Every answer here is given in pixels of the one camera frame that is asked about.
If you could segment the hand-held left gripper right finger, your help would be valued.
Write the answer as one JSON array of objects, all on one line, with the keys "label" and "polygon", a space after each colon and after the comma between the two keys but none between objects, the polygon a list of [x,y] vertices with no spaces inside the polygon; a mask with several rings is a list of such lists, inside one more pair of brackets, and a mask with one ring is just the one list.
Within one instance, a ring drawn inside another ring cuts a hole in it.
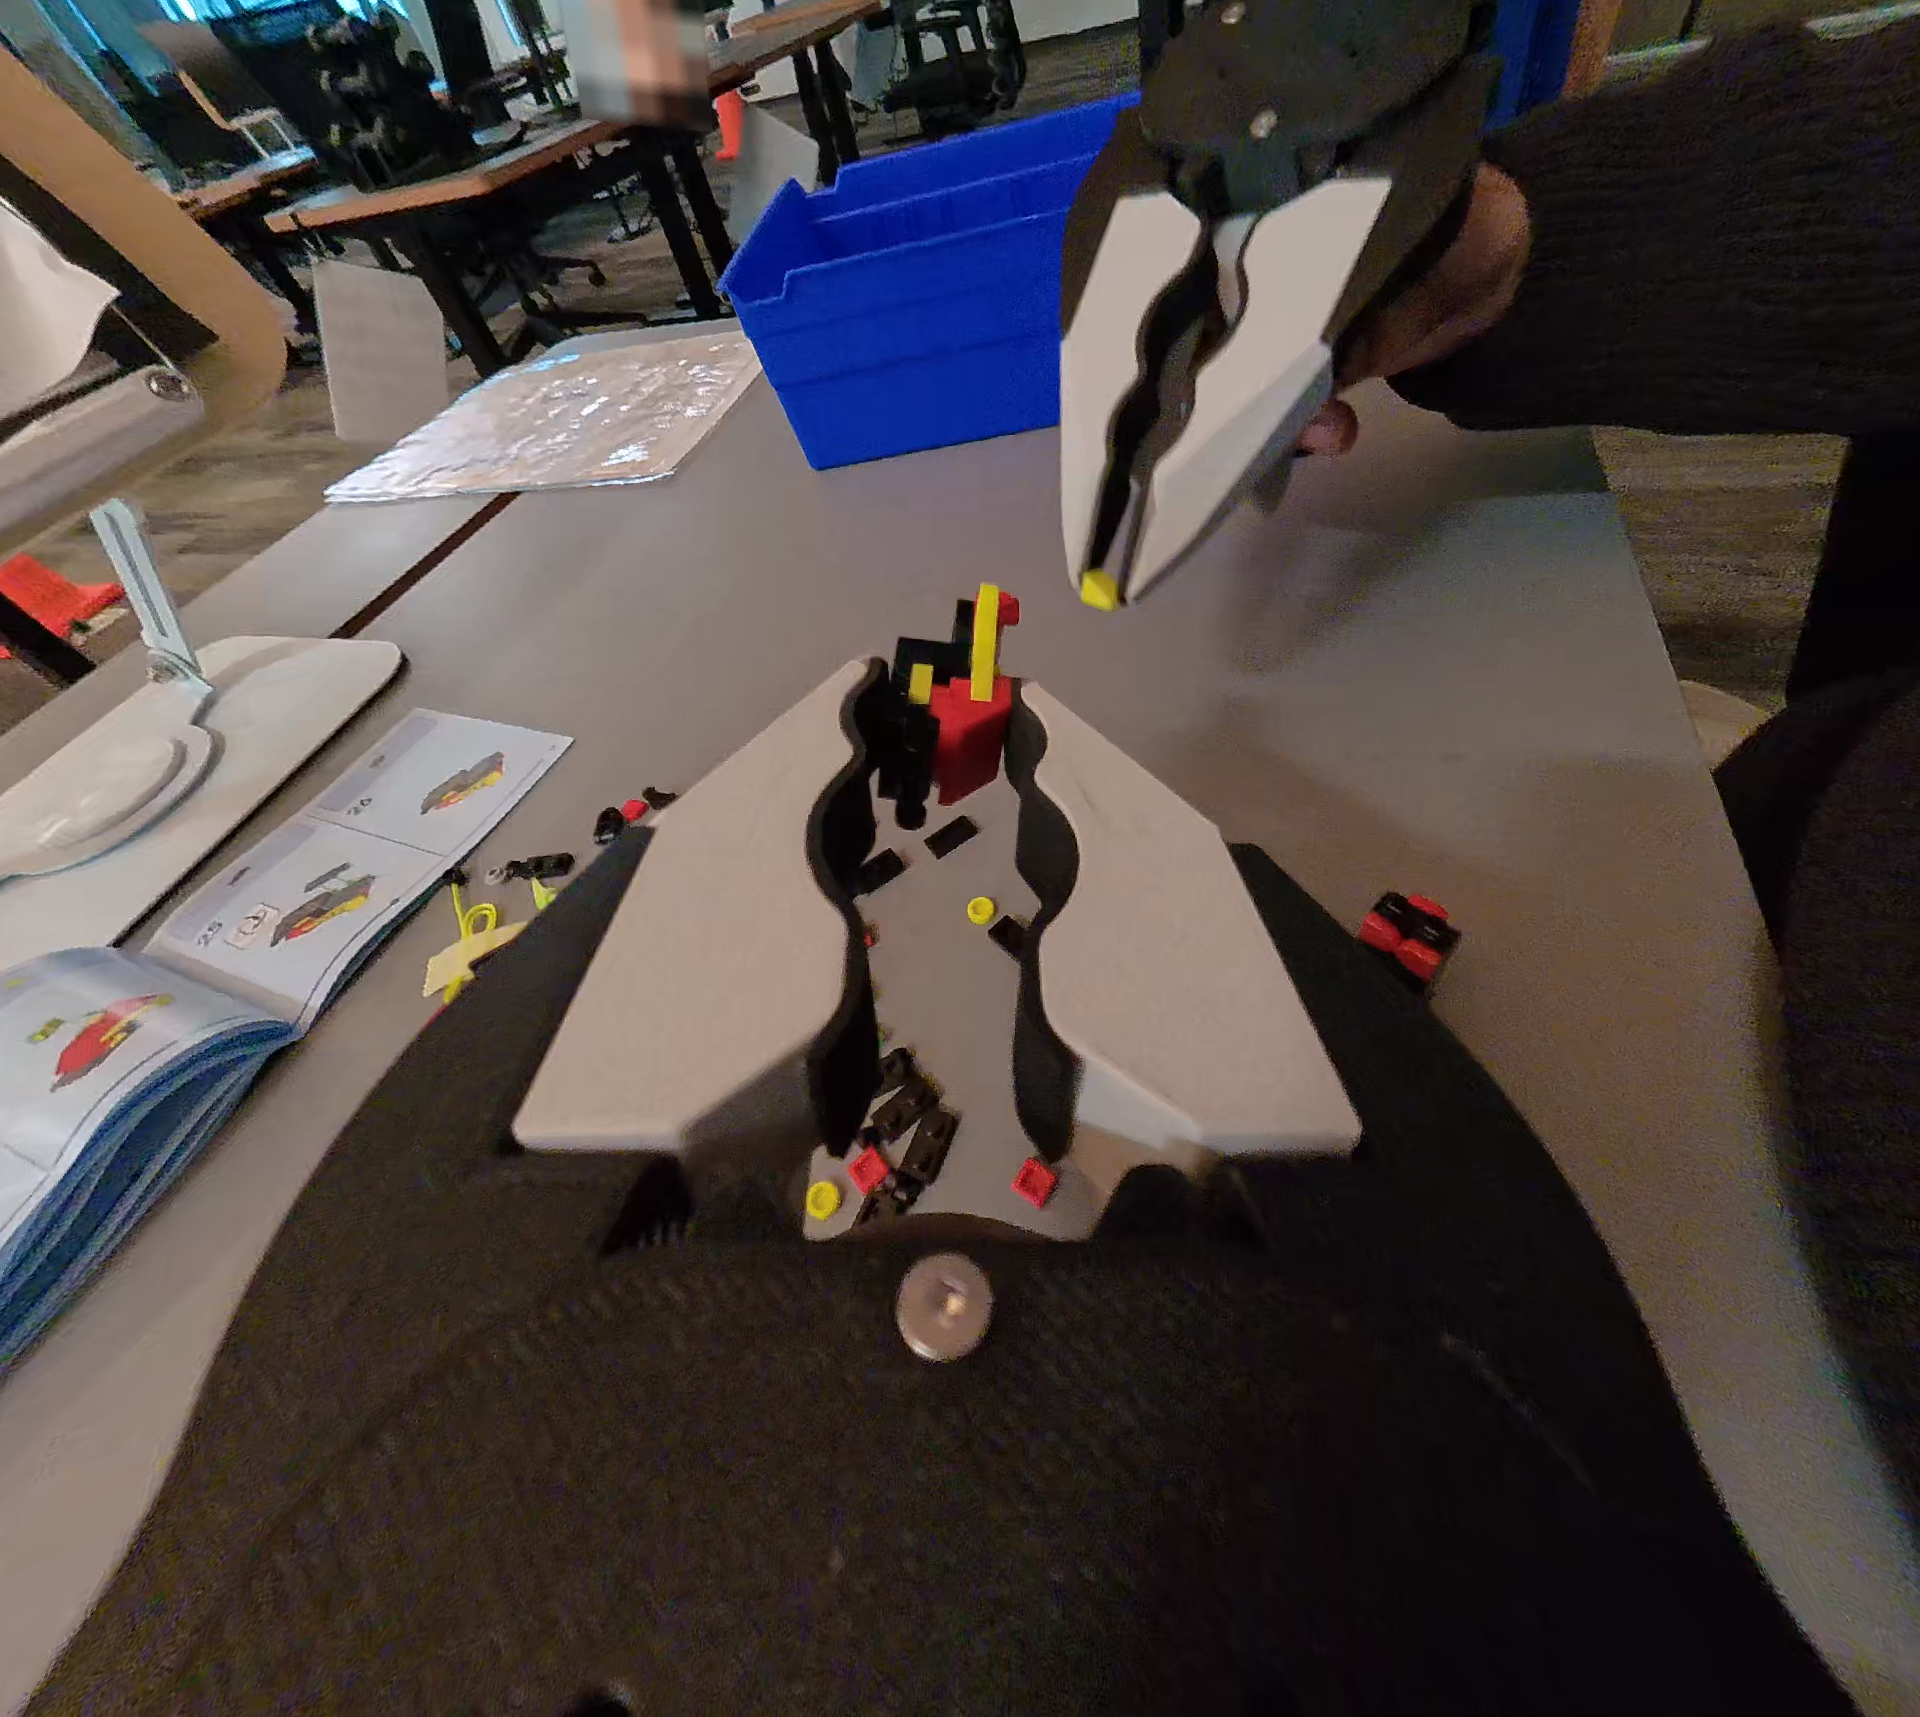
[{"label": "hand-held left gripper right finger", "polygon": [[1360,1115],[1221,828],[1035,682],[1005,766],[1038,901],[1012,1046],[1032,1148],[1090,1128],[1150,1163],[1350,1155]]}]

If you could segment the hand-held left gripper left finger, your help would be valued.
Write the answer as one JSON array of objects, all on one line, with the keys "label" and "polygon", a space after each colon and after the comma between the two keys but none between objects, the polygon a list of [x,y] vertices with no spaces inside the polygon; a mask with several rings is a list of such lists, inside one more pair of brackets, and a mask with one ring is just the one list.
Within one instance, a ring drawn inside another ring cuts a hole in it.
[{"label": "hand-held left gripper left finger", "polygon": [[881,1078],[852,885],[877,840],[855,658],[686,791],[640,846],[512,1120],[537,1153],[844,1155]]}]

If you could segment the red black lego assembly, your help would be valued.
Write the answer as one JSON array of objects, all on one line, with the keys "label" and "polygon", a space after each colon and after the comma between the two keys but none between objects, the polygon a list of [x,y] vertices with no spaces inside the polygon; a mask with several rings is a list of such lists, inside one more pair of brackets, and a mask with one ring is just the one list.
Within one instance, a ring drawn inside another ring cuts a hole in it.
[{"label": "red black lego assembly", "polygon": [[998,776],[1014,706],[998,654],[1018,622],[1021,600],[983,582],[956,603],[946,639],[897,639],[877,703],[877,793],[903,830]]}]

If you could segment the person's right forearm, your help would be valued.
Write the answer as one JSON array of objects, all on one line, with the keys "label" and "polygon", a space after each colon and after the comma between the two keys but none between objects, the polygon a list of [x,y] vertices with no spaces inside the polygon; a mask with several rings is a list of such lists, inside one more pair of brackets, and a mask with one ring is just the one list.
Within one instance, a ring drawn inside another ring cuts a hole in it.
[{"label": "person's right forearm", "polygon": [[1535,109],[1483,161],[1524,192],[1508,311],[1390,378],[1472,431],[1916,426],[1919,27],[1717,39]]}]

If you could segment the red and black lego block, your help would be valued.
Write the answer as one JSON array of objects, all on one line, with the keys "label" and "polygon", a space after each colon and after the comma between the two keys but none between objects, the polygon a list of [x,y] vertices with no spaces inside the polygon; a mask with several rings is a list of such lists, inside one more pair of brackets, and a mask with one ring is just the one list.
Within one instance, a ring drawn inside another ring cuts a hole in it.
[{"label": "red and black lego block", "polygon": [[1398,984],[1429,996],[1455,959],[1463,931],[1438,901],[1386,890],[1359,923],[1356,941]]}]

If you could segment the lego instruction booklet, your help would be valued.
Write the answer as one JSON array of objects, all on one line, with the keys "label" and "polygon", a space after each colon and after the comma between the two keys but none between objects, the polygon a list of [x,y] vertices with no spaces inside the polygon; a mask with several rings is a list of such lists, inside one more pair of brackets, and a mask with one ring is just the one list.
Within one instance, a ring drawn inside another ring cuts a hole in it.
[{"label": "lego instruction booklet", "polygon": [[145,947],[68,947],[5,970],[5,1369],[571,744],[417,708]]}]

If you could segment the person's right hand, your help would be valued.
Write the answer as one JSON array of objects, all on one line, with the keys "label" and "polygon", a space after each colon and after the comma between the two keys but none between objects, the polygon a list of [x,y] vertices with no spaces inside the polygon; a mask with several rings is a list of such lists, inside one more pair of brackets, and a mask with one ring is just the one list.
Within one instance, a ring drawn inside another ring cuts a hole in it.
[{"label": "person's right hand", "polygon": [[1299,452],[1346,454],[1360,433],[1353,387],[1451,360],[1493,331],[1523,288],[1529,254],[1524,192],[1503,167],[1483,161],[1449,245],[1349,331],[1337,354],[1337,391],[1305,425]]}]

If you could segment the black office chair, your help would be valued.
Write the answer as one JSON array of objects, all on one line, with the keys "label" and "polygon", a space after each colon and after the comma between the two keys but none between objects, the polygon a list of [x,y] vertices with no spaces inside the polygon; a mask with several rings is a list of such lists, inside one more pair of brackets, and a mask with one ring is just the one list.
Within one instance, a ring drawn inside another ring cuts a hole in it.
[{"label": "black office chair", "polygon": [[904,69],[879,106],[946,138],[1021,101],[1028,59],[1012,0],[949,0],[897,20]]}]

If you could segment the wooden desk black legs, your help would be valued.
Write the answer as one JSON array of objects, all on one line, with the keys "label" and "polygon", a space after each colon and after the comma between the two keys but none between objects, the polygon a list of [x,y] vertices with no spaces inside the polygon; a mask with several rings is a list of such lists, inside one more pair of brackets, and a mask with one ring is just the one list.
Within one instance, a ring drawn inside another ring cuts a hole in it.
[{"label": "wooden desk black legs", "polygon": [[489,378],[512,357],[468,288],[454,239],[507,234],[515,221],[537,230],[627,175],[647,194],[692,317],[732,315],[719,281],[734,244],[701,151],[715,128],[715,92],[703,80],[658,119],[549,119],[460,167],[375,190],[339,184],[301,194],[270,209],[264,226],[278,238],[354,239],[399,258],[425,285],[479,378]]},{"label": "wooden desk black legs", "polygon": [[883,27],[936,0],[790,0],[745,24],[709,55],[709,93],[743,90],[764,69],[790,62],[802,117],[818,150],[818,182],[832,184],[859,160],[849,88],[838,76],[832,42],[857,26]]}]

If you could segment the white metal stand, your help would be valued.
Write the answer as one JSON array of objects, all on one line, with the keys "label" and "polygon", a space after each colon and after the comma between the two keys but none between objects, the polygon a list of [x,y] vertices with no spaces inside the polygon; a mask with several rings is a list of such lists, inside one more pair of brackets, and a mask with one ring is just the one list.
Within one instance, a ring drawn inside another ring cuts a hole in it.
[{"label": "white metal stand", "polygon": [[[5,439],[5,524],[129,480],[207,417],[197,382],[169,362],[28,411]],[[105,867],[179,885],[402,667],[382,643],[240,636],[197,649],[132,500],[105,500],[89,518],[139,621],[148,672],[5,793],[6,889]]]}]

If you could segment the clear plastic bag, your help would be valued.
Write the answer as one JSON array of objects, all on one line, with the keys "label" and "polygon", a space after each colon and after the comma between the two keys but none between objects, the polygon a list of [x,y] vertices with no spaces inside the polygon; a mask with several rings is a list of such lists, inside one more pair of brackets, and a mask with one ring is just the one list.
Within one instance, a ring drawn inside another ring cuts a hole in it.
[{"label": "clear plastic bag", "polygon": [[474,385],[324,498],[410,505],[656,483],[761,376],[734,327],[574,339]]}]

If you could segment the plain white card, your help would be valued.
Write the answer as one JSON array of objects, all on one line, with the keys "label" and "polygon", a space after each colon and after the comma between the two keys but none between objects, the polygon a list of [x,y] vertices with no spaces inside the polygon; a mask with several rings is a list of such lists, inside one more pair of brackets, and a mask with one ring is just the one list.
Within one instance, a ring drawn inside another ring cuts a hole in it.
[{"label": "plain white card", "polygon": [[453,401],[443,312],[404,271],[348,259],[310,269],[336,436],[377,454]]}]

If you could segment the red plastic object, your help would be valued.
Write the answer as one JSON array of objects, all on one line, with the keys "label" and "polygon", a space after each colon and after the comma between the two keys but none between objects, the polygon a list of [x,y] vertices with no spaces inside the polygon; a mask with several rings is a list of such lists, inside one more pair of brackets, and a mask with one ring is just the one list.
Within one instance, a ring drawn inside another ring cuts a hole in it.
[{"label": "red plastic object", "polygon": [[127,590],[121,582],[74,582],[28,553],[17,553],[2,563],[2,596],[5,605],[12,605],[44,635],[64,644],[64,656],[54,658],[51,667],[33,665],[38,674],[60,686],[94,668],[82,639],[105,614],[127,608]]}]

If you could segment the black desk equipment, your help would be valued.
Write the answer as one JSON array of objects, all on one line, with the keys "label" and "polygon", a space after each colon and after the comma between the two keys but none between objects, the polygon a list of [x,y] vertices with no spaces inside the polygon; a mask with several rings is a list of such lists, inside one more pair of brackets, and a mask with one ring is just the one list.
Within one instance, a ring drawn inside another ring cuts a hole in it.
[{"label": "black desk equipment", "polygon": [[295,58],[321,101],[315,142],[359,190],[389,190],[473,167],[482,145],[471,122],[433,90],[421,49],[382,5],[372,18],[345,11],[310,26]]}]

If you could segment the tan curved wooden board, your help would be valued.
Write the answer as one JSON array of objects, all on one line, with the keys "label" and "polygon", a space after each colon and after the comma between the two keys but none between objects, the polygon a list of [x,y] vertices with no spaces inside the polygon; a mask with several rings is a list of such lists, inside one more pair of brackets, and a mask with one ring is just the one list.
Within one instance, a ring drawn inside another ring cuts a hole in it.
[{"label": "tan curved wooden board", "polygon": [[2,62],[5,195],[77,264],[130,291],[215,428],[278,393],[287,332],[248,269],[12,54]]}]

